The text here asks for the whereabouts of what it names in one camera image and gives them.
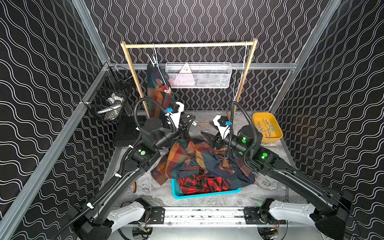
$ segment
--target black wire basket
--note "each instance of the black wire basket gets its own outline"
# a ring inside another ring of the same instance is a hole
[[[132,92],[132,77],[105,76],[93,99],[86,106],[90,115],[99,121],[119,121],[121,116],[131,114],[127,98]]]

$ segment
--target plaid shirt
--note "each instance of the plaid shirt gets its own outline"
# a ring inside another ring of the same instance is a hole
[[[147,66],[147,96],[160,103],[164,109],[169,106],[170,102],[174,102],[174,96],[170,90],[168,82],[168,74],[160,68],[153,67],[152,64]],[[160,118],[164,122],[164,116],[160,114],[160,108],[153,102],[147,101],[149,116],[151,118]]]
[[[152,170],[152,177],[160,185],[168,178],[177,179],[185,195],[235,190],[255,182],[243,161],[221,155],[224,149],[213,149],[202,140],[178,139]]]

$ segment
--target gray floor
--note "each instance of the gray floor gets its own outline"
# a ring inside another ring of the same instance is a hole
[[[196,122],[208,122],[216,115],[225,115],[225,112],[186,112],[196,116]],[[233,124],[234,132],[236,133],[242,126],[247,125],[248,122],[240,111],[235,113],[235,120]],[[201,131],[210,132],[216,134],[216,130],[210,125],[197,125],[191,126],[190,135],[191,137],[199,137]],[[283,146],[280,141],[275,143],[262,144],[264,147],[277,153],[281,158],[289,163],[287,154],[285,153]],[[115,169],[119,166],[120,159],[125,152],[122,150],[118,164]],[[200,207],[212,207],[212,206],[236,206],[236,207],[249,207],[249,206],[260,206],[266,198],[274,198],[276,200],[283,201],[285,199],[285,186],[278,181],[271,179],[262,174],[256,174],[256,181],[253,185],[246,186],[241,189],[237,194],[220,195],[215,197],[201,197],[192,199],[177,200],[172,196],[172,189],[170,180],[160,186],[151,176],[150,171],[146,172],[140,179],[136,181],[137,190],[133,193],[133,187],[127,190],[121,199],[116,202],[116,206],[120,206],[125,201],[133,201],[139,197],[144,198],[152,205],[159,206],[200,206]],[[306,203],[306,200],[289,190],[289,202],[291,203]]]

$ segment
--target wall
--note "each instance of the wall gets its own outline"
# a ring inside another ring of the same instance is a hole
[[[113,155],[116,123],[83,117],[12,239],[51,239],[68,222],[66,211],[100,189]],[[61,239],[76,240],[66,229]]]
[[[71,1],[0,0],[0,219],[101,69]]]
[[[254,63],[293,63],[327,0],[85,0],[106,51],[115,63],[126,63],[120,46],[130,43],[196,43],[252,41],[258,38]],[[153,49],[132,49],[134,63],[147,63]],[[159,62],[242,63],[244,47],[159,48]],[[145,78],[144,72],[139,77]],[[178,89],[187,110],[224,110],[235,92],[240,72],[234,72],[229,89]],[[269,110],[285,70],[252,70],[243,91],[252,99],[248,110]],[[215,103],[217,93],[222,100]]]
[[[384,1],[343,0],[281,103],[297,168],[355,197],[347,233],[384,238]]]

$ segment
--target black box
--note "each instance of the black box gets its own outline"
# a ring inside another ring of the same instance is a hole
[[[145,116],[137,116],[141,126],[147,120]],[[140,131],[136,130],[136,124],[133,117],[121,118],[118,129],[116,130],[114,143],[116,147],[126,147],[135,143]]]

